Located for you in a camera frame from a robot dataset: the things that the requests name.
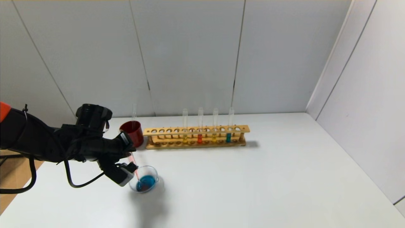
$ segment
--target white wall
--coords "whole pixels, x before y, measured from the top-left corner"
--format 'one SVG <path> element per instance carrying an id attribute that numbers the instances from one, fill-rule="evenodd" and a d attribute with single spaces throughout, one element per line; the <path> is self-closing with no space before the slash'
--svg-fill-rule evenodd
<path id="1" fill-rule="evenodd" d="M 395 207 L 405 217 L 405 200 L 401 200 Z"/>
<path id="2" fill-rule="evenodd" d="M 247 1 L 235 111 L 305 111 L 349 5 L 349 0 Z"/>
<path id="3" fill-rule="evenodd" d="M 156 115 L 227 113 L 243 1 L 131 1 Z"/>
<path id="4" fill-rule="evenodd" d="M 306 112 L 315 120 L 321 113 L 333 87 L 343 72 L 376 1 L 352 1 L 328 62 L 307 106 Z"/>
<path id="5" fill-rule="evenodd" d="M 236 113 L 304 111 L 349 4 L 15 1 L 14 10 L 33 40 L 30 45 L 38 49 L 45 66 L 41 75 L 55 80 L 73 112 L 83 103 L 95 103 L 110 108 L 114 116 L 130 116 L 137 102 L 138 115 L 153 116 L 181 114 L 183 108 L 195 114 L 198 107 L 206 113 L 215 107 L 227 113 L 232 100 Z M 22 41 L 1 42 L 6 50 Z M 26 48 L 20 48 L 13 54 L 23 58 Z M 40 67 L 34 59 L 19 62 L 26 70 L 20 74 L 23 81 L 34 66 Z M 2 88 L 10 86 L 7 80 L 15 74 L 2 70 Z M 38 93 L 60 103 L 52 92 Z M 26 102 L 20 94 L 2 93 Z"/>
<path id="6" fill-rule="evenodd" d="M 387 197 L 405 194 L 405 1 L 377 1 L 319 124 Z"/>
<path id="7" fill-rule="evenodd" d="M 32 39 L 74 111 L 153 115 L 128 1 L 15 1 Z"/>
<path id="8" fill-rule="evenodd" d="M 53 127 L 76 122 L 11 1 L 0 1 L 0 99 Z"/>

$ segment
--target red cup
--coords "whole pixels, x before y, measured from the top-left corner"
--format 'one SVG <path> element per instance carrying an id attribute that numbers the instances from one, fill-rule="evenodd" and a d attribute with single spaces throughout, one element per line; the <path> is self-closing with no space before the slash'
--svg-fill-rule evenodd
<path id="1" fill-rule="evenodd" d="M 131 138 L 132 142 L 134 143 L 134 147 L 139 147 L 143 143 L 143 134 L 141 123 L 138 121 L 128 121 L 119 127 L 120 131 L 125 131 L 129 137 Z"/>

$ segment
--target test tube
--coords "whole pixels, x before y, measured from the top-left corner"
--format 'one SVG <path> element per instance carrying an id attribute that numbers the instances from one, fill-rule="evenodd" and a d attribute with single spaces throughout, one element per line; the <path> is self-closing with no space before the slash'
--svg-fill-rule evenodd
<path id="1" fill-rule="evenodd" d="M 187 108 L 183 109 L 183 131 L 184 131 L 184 135 L 183 135 L 183 143 L 186 144 L 187 143 L 187 118 L 188 118 L 188 111 Z"/>
<path id="2" fill-rule="evenodd" d="M 217 127 L 218 127 L 218 109 L 214 108 L 214 111 L 212 113 L 213 116 L 213 126 L 214 126 L 214 133 L 212 133 L 212 142 L 216 143 L 217 142 L 217 134 L 216 131 L 218 131 Z"/>
<path id="3" fill-rule="evenodd" d="M 203 134 L 201 134 L 201 132 L 203 131 L 203 116 L 204 116 L 204 110 L 203 108 L 199 108 L 198 109 L 198 131 L 200 132 L 200 134 L 198 134 L 197 137 L 197 143 L 201 144 L 203 143 Z"/>
<path id="4" fill-rule="evenodd" d="M 229 122 L 228 122 L 228 130 L 230 130 L 230 127 L 233 125 L 233 116 L 235 114 L 235 110 L 230 107 L 229 108 Z M 231 133 L 227 133 L 226 134 L 226 142 L 230 142 L 230 137 L 231 137 Z"/>

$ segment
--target robotic arm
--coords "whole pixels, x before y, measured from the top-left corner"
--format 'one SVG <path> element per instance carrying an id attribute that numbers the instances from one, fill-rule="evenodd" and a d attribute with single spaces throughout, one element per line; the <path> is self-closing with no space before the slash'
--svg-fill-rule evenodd
<path id="1" fill-rule="evenodd" d="M 60 128 L 47 126 L 35 116 L 28 114 L 27 105 L 22 110 L 10 108 L 1 103 L 0 148 L 21 153 L 30 159 L 31 183 L 22 189 L 0 189 L 0 194 L 16 194 L 29 190 L 35 183 L 34 159 L 50 162 L 64 162 L 68 182 L 72 187 L 84 187 L 102 175 L 124 186 L 131 180 L 138 168 L 132 162 L 117 163 L 132 150 L 132 140 L 121 132 L 114 139 L 102 137 L 104 126 L 109 128 L 112 117 L 110 109 L 83 104 L 77 109 L 75 125 L 63 124 Z M 103 171 L 96 178 L 82 185 L 75 185 L 70 176 L 68 160 L 81 162 L 96 161 Z"/>

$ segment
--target white table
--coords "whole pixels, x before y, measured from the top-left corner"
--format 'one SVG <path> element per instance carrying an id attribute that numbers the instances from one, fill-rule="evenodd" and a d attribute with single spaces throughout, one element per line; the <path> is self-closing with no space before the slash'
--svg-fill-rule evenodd
<path id="1" fill-rule="evenodd" d="M 206 116 L 205 123 L 211 118 Z M 115 137 L 128 120 L 112 119 L 105 137 Z M 182 123 L 181 117 L 138 120 L 143 127 Z M 196 117 L 189 122 L 197 123 Z M 226 116 L 220 116 L 222 123 Z M 163 180 L 147 194 L 105 176 L 74 189 L 63 164 L 44 163 L 35 186 L 14 199 L 0 216 L 0 226 L 405 227 L 405 218 L 309 115 L 236 115 L 234 123 L 249 125 L 246 147 L 139 149 L 138 164 L 154 166 Z M 100 172 L 96 163 L 70 164 L 76 184 Z"/>

